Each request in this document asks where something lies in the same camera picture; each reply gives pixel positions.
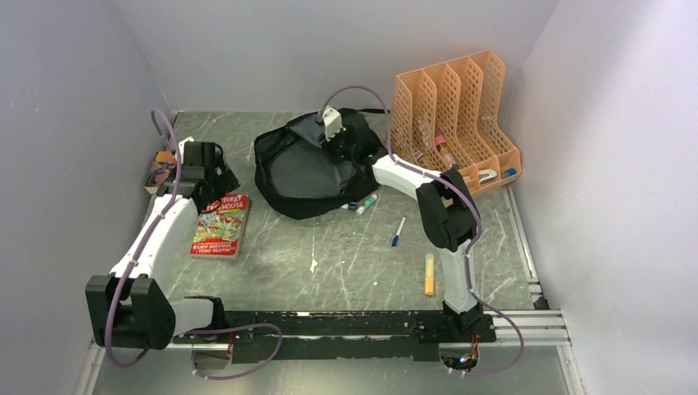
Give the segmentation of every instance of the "blue marker cap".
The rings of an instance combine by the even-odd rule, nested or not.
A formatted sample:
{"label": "blue marker cap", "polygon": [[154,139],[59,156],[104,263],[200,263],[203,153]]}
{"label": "blue marker cap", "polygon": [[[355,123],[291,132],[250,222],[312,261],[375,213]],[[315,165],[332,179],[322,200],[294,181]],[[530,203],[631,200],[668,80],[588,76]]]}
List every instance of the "blue marker cap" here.
{"label": "blue marker cap", "polygon": [[502,171],[502,179],[505,179],[507,177],[511,177],[514,174],[516,174],[516,169],[504,170],[504,171]]}

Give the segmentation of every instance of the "book cover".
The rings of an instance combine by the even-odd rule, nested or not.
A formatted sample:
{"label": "book cover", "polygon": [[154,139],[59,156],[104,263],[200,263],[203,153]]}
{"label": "book cover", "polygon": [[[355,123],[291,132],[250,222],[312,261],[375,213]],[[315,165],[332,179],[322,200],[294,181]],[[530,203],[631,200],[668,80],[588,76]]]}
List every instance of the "book cover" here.
{"label": "book cover", "polygon": [[203,211],[189,252],[197,257],[236,258],[245,219],[249,209],[249,197],[242,193],[228,193]]}
{"label": "book cover", "polygon": [[146,190],[153,194],[170,176],[172,170],[177,167],[177,158],[170,151],[158,151],[151,166],[151,172],[146,179]]}

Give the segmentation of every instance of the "gray marble floor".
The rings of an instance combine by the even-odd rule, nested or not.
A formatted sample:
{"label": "gray marble floor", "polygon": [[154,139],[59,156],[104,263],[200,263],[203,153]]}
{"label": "gray marble floor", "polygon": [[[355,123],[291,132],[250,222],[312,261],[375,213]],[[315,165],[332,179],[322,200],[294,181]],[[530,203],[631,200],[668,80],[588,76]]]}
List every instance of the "gray marble floor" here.
{"label": "gray marble floor", "polygon": [[[291,113],[180,113],[177,137],[219,143],[252,206],[236,260],[194,259],[194,227],[175,252],[161,287],[171,300],[216,295],[226,309],[440,309],[444,295],[438,253],[424,235],[413,200],[391,188],[376,193],[363,216],[336,210],[313,219],[284,217],[254,185],[253,139],[285,124]],[[386,133],[384,117],[367,114]],[[476,198],[484,233],[473,252],[475,281],[485,300],[502,309],[532,309],[524,264],[503,190]],[[400,244],[390,242],[407,216]],[[437,257],[435,296],[424,295],[425,254]],[[312,262],[317,266],[311,271]]]}

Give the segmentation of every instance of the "green marker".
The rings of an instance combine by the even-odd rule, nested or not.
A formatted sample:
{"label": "green marker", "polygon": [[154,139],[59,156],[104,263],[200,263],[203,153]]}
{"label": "green marker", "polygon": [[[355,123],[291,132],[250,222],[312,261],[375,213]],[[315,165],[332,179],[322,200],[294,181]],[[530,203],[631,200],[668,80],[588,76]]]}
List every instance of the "green marker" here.
{"label": "green marker", "polygon": [[376,200],[378,200],[378,195],[375,193],[369,196],[369,198],[364,202],[363,206],[356,209],[356,214],[361,215],[366,212],[366,209],[373,206],[373,203],[375,203]]}

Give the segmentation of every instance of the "light purple wall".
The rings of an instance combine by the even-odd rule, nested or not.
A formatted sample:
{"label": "light purple wall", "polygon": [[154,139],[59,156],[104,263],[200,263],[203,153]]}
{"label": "light purple wall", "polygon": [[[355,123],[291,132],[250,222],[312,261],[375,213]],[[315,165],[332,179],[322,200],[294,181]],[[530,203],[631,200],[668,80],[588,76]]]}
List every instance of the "light purple wall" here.
{"label": "light purple wall", "polygon": [[0,393],[72,393],[85,284],[137,233],[165,101],[107,0],[0,7]]}
{"label": "light purple wall", "polygon": [[698,391],[696,20],[691,0],[561,0],[505,122],[590,395]]}
{"label": "light purple wall", "polygon": [[[557,0],[114,0],[174,109],[306,111],[491,48],[514,81]],[[337,105],[377,107],[366,93]]]}

